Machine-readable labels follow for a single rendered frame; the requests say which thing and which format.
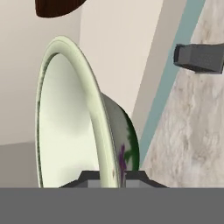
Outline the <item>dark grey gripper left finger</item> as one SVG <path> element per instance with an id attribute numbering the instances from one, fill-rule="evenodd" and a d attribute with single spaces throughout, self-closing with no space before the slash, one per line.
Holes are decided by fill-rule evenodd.
<path id="1" fill-rule="evenodd" d="M 100 188 L 100 173 L 98 171 L 82 171 L 79 178 L 64 185 L 65 188 Z"/>

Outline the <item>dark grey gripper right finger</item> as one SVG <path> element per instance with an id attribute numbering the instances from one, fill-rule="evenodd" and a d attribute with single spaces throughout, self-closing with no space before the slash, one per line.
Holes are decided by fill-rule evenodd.
<path id="1" fill-rule="evenodd" d="M 165 185 L 149 179 L 145 171 L 126 171 L 125 180 L 127 188 L 165 188 Z"/>

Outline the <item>pale green patterned bowl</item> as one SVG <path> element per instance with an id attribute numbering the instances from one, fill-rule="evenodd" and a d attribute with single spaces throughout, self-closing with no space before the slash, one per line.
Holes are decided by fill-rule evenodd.
<path id="1" fill-rule="evenodd" d="M 98 171 L 103 188 L 127 188 L 126 171 L 139 170 L 130 117 L 100 90 L 87 58 L 65 36 L 49 43 L 40 67 L 35 147 L 41 188 L 64 187 L 82 171 Z"/>

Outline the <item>dark brown bowl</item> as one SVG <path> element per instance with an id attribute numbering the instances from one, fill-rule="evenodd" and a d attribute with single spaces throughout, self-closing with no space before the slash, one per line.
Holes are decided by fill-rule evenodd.
<path id="1" fill-rule="evenodd" d="M 77 10 L 87 0 L 35 0 L 38 17 L 57 18 Z"/>

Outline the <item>marbled cupboard door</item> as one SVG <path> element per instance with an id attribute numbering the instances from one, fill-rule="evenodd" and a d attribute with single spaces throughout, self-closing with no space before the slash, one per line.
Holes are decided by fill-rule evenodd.
<path id="1" fill-rule="evenodd" d="M 224 43 L 224 0 L 188 0 L 173 44 Z M 169 56 L 140 141 L 143 169 L 169 187 L 224 188 L 224 71 L 195 73 Z"/>

